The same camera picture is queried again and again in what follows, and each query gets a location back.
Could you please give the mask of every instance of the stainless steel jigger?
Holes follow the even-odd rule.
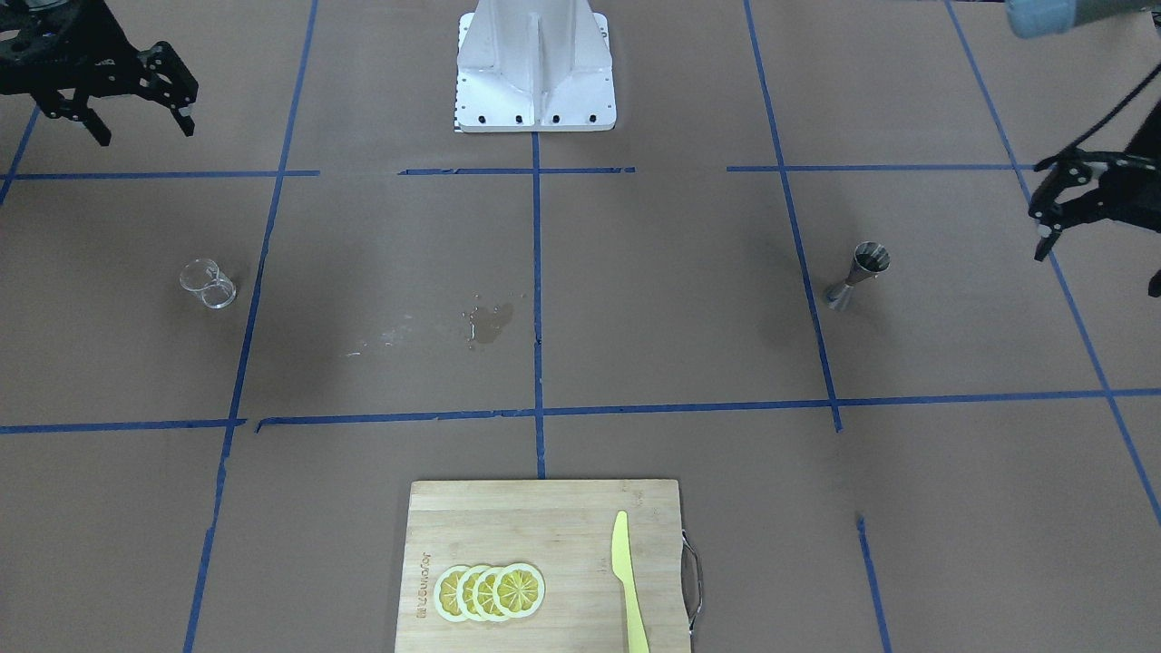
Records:
[[[851,272],[846,279],[827,288],[827,306],[839,311],[846,310],[846,304],[851,303],[851,294],[854,293],[854,285],[874,279],[886,272],[889,265],[890,254],[887,247],[870,241],[859,243],[859,246],[854,247],[854,260],[851,261]]]

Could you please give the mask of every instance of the cutting board handle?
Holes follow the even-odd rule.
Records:
[[[698,620],[698,615],[701,613],[701,608],[705,604],[704,591],[701,587],[701,557],[698,555],[698,550],[693,548],[693,544],[690,543],[690,536],[682,529],[682,557],[685,557],[685,552],[690,552],[690,558],[693,560],[693,571],[695,574],[694,587],[698,589],[697,604],[690,610],[690,603],[685,603],[685,613],[690,617],[690,639],[693,639],[694,624]],[[682,586],[685,586],[685,565],[682,565]]]

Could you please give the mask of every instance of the lemon slice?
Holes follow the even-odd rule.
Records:
[[[476,565],[475,567],[469,567],[464,569],[463,574],[460,575],[460,580],[455,583],[455,604],[460,608],[460,613],[473,622],[484,620],[483,617],[476,613],[474,601],[476,581],[479,580],[479,574],[483,574],[491,568],[491,565]]]
[[[504,612],[500,612],[496,605],[496,597],[492,593],[492,588],[496,587],[496,581],[503,571],[504,567],[491,567],[476,579],[475,591],[471,594],[471,607],[485,622],[509,620],[509,617],[504,616]]]
[[[497,576],[492,601],[505,617],[527,617],[545,601],[545,576],[526,562],[509,565]]]
[[[435,581],[435,591],[438,593],[435,597],[435,611],[439,612],[440,617],[449,622],[468,620],[468,617],[463,616],[463,611],[460,610],[460,604],[455,600],[460,591],[460,576],[467,571],[467,565],[448,567],[446,572],[440,574],[439,580]]]

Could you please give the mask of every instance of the yellow plastic knife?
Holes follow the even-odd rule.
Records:
[[[629,653],[649,653],[646,624],[637,605],[637,587],[633,582],[633,557],[629,553],[629,515],[621,510],[613,522],[613,574],[625,586],[625,620],[629,629]]]

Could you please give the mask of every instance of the liquid puddle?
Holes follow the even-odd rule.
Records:
[[[495,343],[496,338],[500,337],[504,328],[512,322],[514,313],[515,310],[510,303],[492,308],[481,308],[477,306],[467,316],[468,324],[471,325],[471,336],[468,340],[482,345]]]

